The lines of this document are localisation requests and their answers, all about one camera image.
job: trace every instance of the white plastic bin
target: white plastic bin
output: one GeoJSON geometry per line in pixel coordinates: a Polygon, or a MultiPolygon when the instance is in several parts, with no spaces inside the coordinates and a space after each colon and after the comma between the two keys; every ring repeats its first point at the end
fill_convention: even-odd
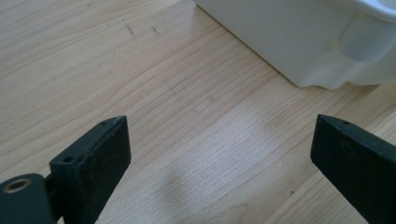
{"type": "Polygon", "coordinates": [[[300,87],[396,81],[396,0],[195,0],[300,87]]]}

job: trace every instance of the black plastic part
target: black plastic part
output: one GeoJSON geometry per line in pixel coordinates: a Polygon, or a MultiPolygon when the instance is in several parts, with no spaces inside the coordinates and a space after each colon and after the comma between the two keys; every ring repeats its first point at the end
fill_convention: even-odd
{"type": "Polygon", "coordinates": [[[1,224],[53,224],[43,176],[20,175],[2,183],[0,190],[1,224]]]}
{"type": "Polygon", "coordinates": [[[396,223],[396,147],[347,121],[319,115],[312,162],[370,223],[396,223]]]}
{"type": "Polygon", "coordinates": [[[94,223],[130,162],[126,117],[102,121],[55,157],[49,165],[64,222],[94,223]]]}

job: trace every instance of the light wood tabletop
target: light wood tabletop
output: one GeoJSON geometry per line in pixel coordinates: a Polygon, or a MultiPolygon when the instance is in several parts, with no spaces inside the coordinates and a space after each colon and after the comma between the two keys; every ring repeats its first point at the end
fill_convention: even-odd
{"type": "Polygon", "coordinates": [[[395,88],[298,88],[191,0],[4,0],[0,182],[126,115],[97,223],[365,223],[309,158],[315,121],[395,144],[395,88]]]}

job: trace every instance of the screw hole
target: screw hole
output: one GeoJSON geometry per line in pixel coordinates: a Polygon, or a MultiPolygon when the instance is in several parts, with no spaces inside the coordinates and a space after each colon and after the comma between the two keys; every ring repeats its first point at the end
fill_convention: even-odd
{"type": "Polygon", "coordinates": [[[68,157],[64,158],[64,162],[70,162],[70,161],[73,161],[73,160],[74,160],[74,157],[71,157],[71,156],[68,156],[68,157]]]}
{"type": "Polygon", "coordinates": [[[30,184],[32,183],[32,180],[29,178],[24,178],[24,179],[18,179],[15,181],[12,181],[11,183],[9,183],[8,185],[6,185],[3,188],[3,191],[5,193],[15,193],[18,192],[20,190],[25,189],[26,187],[28,187],[30,184]]]}

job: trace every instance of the wood grain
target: wood grain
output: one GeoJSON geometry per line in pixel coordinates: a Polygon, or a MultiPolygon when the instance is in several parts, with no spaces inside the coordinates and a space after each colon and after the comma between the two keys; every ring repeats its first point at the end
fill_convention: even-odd
{"type": "Polygon", "coordinates": [[[395,144],[395,87],[297,88],[191,0],[5,0],[0,181],[122,114],[133,160],[97,223],[365,223],[312,133],[323,113],[395,144]]]}

